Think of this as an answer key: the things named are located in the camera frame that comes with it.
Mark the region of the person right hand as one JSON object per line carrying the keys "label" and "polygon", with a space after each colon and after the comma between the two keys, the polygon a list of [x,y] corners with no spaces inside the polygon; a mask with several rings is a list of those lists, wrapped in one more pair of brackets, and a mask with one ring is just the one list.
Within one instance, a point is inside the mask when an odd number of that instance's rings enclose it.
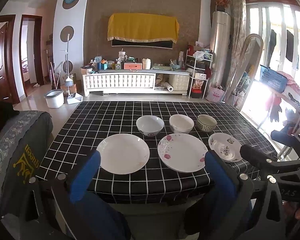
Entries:
{"label": "person right hand", "polygon": [[297,207],[296,203],[284,201],[283,209],[287,216],[294,216],[295,219],[300,220],[300,207]]}

